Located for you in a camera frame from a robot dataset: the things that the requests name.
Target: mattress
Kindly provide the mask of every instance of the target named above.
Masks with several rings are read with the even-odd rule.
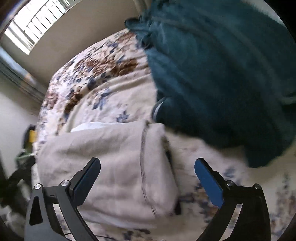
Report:
[[[145,52],[127,29],[90,46],[52,77],[37,124],[38,151],[47,140],[90,122],[127,123],[151,120],[156,88]],[[127,230],[86,220],[95,235],[115,240],[196,240],[217,211],[194,173],[194,162],[203,157],[226,180],[238,185],[259,183],[264,191],[271,221],[272,240],[277,240],[296,213],[296,143],[267,167],[252,169],[241,147],[218,150],[199,138],[166,129],[173,168],[180,192],[181,215],[170,225],[156,229]],[[34,184],[38,182],[35,168]],[[69,230],[56,209],[65,233]],[[231,233],[239,207],[223,237]]]

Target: blue gripper pad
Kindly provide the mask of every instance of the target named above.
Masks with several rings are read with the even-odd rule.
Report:
[[[194,164],[195,174],[200,180],[202,186],[204,187],[212,204],[221,208],[224,202],[223,190],[220,187],[220,185],[217,183],[215,178],[212,176],[211,172],[213,170],[210,168],[210,166],[208,166],[210,168],[209,170],[208,167],[206,167],[203,162],[205,162],[203,158],[199,158],[195,161],[195,164]]]

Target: wrinkled sheet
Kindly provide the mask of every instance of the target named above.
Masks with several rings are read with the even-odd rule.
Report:
[[[70,132],[82,123],[151,121],[155,102],[156,88],[144,50],[139,47],[135,35],[127,30],[115,33],[78,54],[52,77],[37,125],[37,141],[34,143],[37,161],[38,150],[48,139]],[[217,211],[194,173],[195,160],[203,157],[227,180],[245,186],[254,183],[262,186],[270,213],[272,240],[277,240],[296,212],[295,144],[267,167],[252,169],[247,167],[241,148],[218,150],[199,138],[169,129],[166,135],[172,152],[182,215],[172,216],[170,225],[151,230],[126,230],[88,223],[95,235],[115,240],[195,241]],[[224,238],[230,234],[238,214],[239,207]],[[65,233],[68,233],[58,208],[57,215]]]

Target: curtain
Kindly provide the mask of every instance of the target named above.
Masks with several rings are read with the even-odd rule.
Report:
[[[28,94],[36,102],[42,103],[46,88],[30,73],[23,69],[0,46],[0,78],[15,84],[22,92]]]

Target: black cable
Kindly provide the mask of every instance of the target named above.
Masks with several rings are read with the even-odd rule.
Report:
[[[115,240],[115,238],[111,238],[111,237],[106,237],[106,236],[100,236],[100,235],[95,235],[96,237],[101,237],[101,238],[106,238],[106,239],[113,239],[113,240]]]

